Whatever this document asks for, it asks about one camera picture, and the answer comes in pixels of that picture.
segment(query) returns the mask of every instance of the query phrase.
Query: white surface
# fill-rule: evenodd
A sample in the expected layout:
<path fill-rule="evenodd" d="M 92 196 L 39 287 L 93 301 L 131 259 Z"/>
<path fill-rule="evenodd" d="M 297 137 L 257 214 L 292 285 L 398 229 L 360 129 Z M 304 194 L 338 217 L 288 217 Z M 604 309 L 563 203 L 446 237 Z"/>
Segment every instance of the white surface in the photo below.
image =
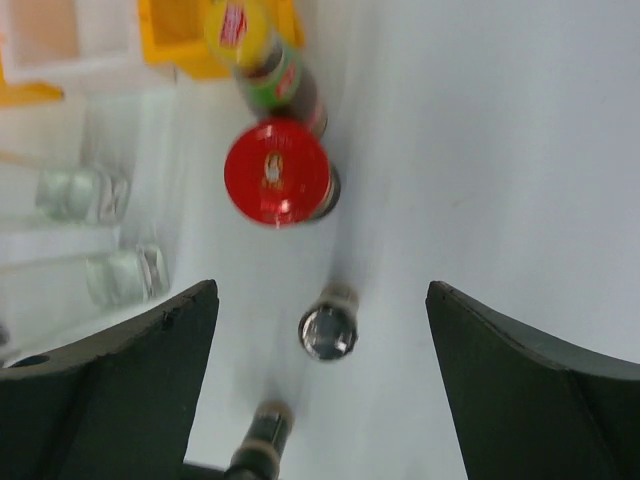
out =
<path fill-rule="evenodd" d="M 66 93 L 172 83 L 173 67 L 144 62 L 137 5 L 137 0 L 0 0 L 5 79 L 44 81 Z"/>
<path fill-rule="evenodd" d="M 87 109 L 102 154 L 136 158 L 123 240 L 158 237 L 174 293 L 218 281 L 187 460 L 226 466 L 277 395 L 297 414 L 285 479 L 463 479 L 431 280 L 640 362 L 640 4 L 300 4 L 345 185 L 317 225 L 265 230 L 232 207 L 224 157 L 251 121 L 232 85 Z M 305 357 L 296 326 L 333 277 L 359 289 L 361 329 L 353 355 L 327 366 Z"/>

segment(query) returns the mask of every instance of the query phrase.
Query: white container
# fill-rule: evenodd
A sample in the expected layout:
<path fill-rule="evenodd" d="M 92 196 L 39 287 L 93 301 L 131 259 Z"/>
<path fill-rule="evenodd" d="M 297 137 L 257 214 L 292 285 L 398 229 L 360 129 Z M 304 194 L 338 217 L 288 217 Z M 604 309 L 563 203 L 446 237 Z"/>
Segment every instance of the white container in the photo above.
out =
<path fill-rule="evenodd" d="M 137 0 L 0 0 L 5 80 L 66 93 L 174 82 L 174 67 L 145 64 L 139 25 Z"/>

